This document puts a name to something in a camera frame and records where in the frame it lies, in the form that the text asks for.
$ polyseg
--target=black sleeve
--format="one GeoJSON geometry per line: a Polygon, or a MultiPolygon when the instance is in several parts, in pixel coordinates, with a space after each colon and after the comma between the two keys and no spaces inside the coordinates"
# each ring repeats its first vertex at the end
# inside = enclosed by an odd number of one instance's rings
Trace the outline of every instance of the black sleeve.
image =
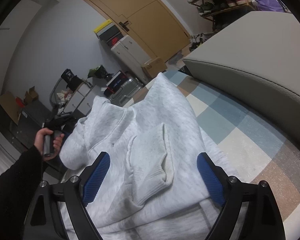
{"type": "Polygon", "coordinates": [[[42,158],[35,146],[0,176],[0,239],[21,239],[32,197],[42,179],[42,158]]]}

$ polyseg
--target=wooden door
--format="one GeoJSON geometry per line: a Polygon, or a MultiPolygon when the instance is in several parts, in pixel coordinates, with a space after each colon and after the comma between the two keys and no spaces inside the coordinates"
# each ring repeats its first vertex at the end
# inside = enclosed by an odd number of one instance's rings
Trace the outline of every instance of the wooden door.
{"type": "Polygon", "coordinates": [[[151,58],[167,61],[189,44],[178,20],[158,0],[85,0],[111,18],[123,34],[130,35],[151,58]]]}

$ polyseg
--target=cardboard box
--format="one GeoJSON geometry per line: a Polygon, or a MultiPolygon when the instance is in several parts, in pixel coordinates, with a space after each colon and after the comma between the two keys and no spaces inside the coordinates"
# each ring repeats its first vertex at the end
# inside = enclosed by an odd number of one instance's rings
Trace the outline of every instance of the cardboard box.
{"type": "Polygon", "coordinates": [[[38,99],[39,95],[34,90],[34,87],[29,88],[29,92],[27,91],[25,94],[25,98],[23,99],[23,102],[25,105],[29,105],[32,101],[38,99]]]}
{"type": "Polygon", "coordinates": [[[150,78],[155,78],[160,72],[165,71],[166,69],[167,66],[160,57],[151,59],[142,66],[143,72],[150,78]]]}
{"type": "Polygon", "coordinates": [[[9,115],[9,117],[16,123],[19,123],[19,117],[21,114],[21,107],[18,106],[16,99],[11,92],[6,92],[0,96],[0,105],[9,115]]]}

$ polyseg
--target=human hand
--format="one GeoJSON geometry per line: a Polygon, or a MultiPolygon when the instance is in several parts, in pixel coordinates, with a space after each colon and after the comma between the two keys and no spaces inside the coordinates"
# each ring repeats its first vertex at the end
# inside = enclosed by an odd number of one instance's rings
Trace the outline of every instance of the human hand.
{"type": "MultiPolygon", "coordinates": [[[[35,139],[34,139],[34,146],[38,149],[38,151],[40,152],[41,155],[43,153],[44,136],[47,134],[49,134],[49,135],[53,134],[53,131],[51,131],[48,128],[43,128],[37,132],[35,139]]],[[[50,156],[50,157],[43,157],[44,161],[51,160],[59,154],[64,136],[65,136],[64,134],[61,134],[59,137],[56,137],[54,139],[54,141],[53,141],[54,155],[50,156]]]]}

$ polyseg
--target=metal screw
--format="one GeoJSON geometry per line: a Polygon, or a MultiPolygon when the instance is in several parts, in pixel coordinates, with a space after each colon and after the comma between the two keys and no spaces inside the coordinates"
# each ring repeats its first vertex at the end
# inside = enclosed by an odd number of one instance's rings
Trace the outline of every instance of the metal screw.
{"type": "Polygon", "coordinates": [[[39,185],[40,185],[40,187],[45,187],[47,184],[48,184],[47,181],[44,180],[44,181],[41,181],[39,185]]]}
{"type": "Polygon", "coordinates": [[[78,179],[79,179],[78,176],[72,176],[72,177],[70,178],[70,181],[74,183],[74,182],[77,182],[78,179]]]}
{"type": "Polygon", "coordinates": [[[265,180],[260,181],[260,184],[261,184],[262,187],[268,187],[269,186],[268,182],[266,182],[265,180]]]}
{"type": "Polygon", "coordinates": [[[238,181],[237,177],[235,176],[229,176],[229,181],[232,182],[232,183],[236,183],[238,181]]]}

